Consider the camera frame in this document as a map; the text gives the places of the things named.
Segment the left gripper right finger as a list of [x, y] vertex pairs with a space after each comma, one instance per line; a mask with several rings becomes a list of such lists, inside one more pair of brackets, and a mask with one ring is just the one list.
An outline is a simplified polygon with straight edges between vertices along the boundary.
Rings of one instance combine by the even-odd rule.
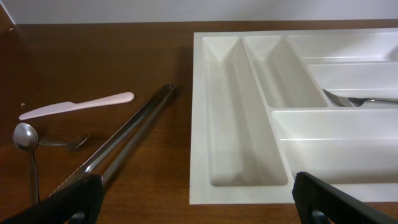
[[397, 220], [362, 203], [307, 172], [296, 175], [292, 196], [300, 221], [389, 224]]

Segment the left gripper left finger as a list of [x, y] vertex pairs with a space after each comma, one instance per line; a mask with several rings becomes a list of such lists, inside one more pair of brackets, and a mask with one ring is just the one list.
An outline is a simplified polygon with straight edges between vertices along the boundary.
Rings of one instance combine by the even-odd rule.
[[103, 199], [102, 177], [90, 174], [2, 222], [7, 224], [65, 222], [95, 224]]

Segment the long steel tongs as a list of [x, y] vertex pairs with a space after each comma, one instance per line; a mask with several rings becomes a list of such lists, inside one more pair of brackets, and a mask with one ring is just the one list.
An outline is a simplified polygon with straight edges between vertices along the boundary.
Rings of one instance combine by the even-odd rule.
[[167, 83], [154, 94], [129, 120], [127, 120], [87, 161], [66, 178], [50, 195], [61, 191], [73, 182], [89, 174], [102, 160], [126, 137], [169, 93], [173, 92], [175, 85]]

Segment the pink plastic knife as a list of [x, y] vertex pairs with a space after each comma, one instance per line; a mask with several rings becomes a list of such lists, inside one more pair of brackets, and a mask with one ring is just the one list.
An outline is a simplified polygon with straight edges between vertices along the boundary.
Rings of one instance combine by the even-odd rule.
[[75, 110], [82, 110], [86, 108], [93, 108], [98, 106], [116, 105], [121, 103], [127, 103], [134, 99], [132, 92], [119, 93], [116, 95], [99, 98], [96, 100], [86, 101], [82, 103], [73, 103], [70, 101], [56, 103], [53, 105], [44, 106], [35, 110], [26, 112], [19, 116], [20, 120], [26, 120], [31, 118], [37, 118], [41, 116], [47, 116], [51, 114], [64, 113]]

